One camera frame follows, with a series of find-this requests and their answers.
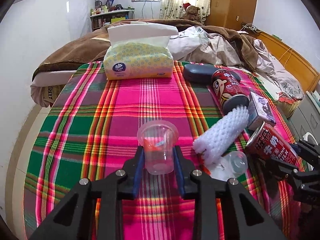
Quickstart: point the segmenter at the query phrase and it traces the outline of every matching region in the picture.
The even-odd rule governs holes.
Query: tiled floor
[[[23,219],[23,189],[24,180],[28,168],[30,153],[34,142],[38,136],[44,119],[47,117],[50,108],[42,108],[36,120],[34,121],[27,138],[23,144],[20,157],[18,160],[17,169],[14,176],[13,192],[12,192],[12,211],[13,224],[16,236],[19,240],[25,240],[24,219]]]

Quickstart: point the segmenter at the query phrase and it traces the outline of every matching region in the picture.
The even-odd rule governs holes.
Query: nightstand
[[[303,139],[309,132],[320,142],[320,105],[308,91],[289,119],[289,123],[297,140]]]

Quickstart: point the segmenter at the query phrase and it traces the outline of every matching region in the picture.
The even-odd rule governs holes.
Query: silver screw
[[[201,171],[201,170],[194,170],[194,171],[192,172],[192,174],[195,175],[195,176],[197,176],[197,177],[199,177],[199,176],[202,175],[202,171]]]
[[[116,171],[116,175],[117,175],[117,176],[120,176],[120,177],[121,177],[121,176],[123,176],[124,174],[125,174],[125,171],[124,171],[124,170],[117,170],[117,171]]]
[[[89,183],[89,180],[87,178],[82,178],[79,180],[80,185],[87,185]]]
[[[231,178],[231,179],[229,179],[229,183],[231,185],[238,185],[239,181],[236,178]]]

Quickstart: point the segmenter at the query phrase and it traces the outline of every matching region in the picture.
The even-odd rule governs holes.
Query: red hat
[[[185,9],[186,11],[187,11],[187,9],[188,9],[189,6],[191,6],[191,4],[188,3],[188,2],[183,4],[183,7],[184,7],[184,9]]]

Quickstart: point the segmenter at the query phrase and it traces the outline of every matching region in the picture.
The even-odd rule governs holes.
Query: plaid tablecloth
[[[24,190],[27,237],[80,178],[102,179],[132,158],[138,146],[138,128],[149,120],[173,123],[183,155],[199,166],[192,142],[222,114],[212,89],[186,82],[182,70],[183,63],[175,62],[172,78],[107,82],[102,62],[78,69],[45,119],[31,152]],[[247,94],[253,91],[271,98],[254,75],[235,71]],[[284,119],[269,101],[276,130],[293,142]],[[228,150],[243,150],[249,137],[244,131]],[[293,239],[300,204],[292,200],[291,187],[284,181],[266,179],[259,164],[248,160],[250,168],[240,181]],[[219,200],[217,206],[222,220]],[[139,197],[123,201],[123,214],[125,240],[192,238],[194,201],[180,199],[173,172],[152,176],[144,171]],[[223,239],[222,225],[219,233]]]

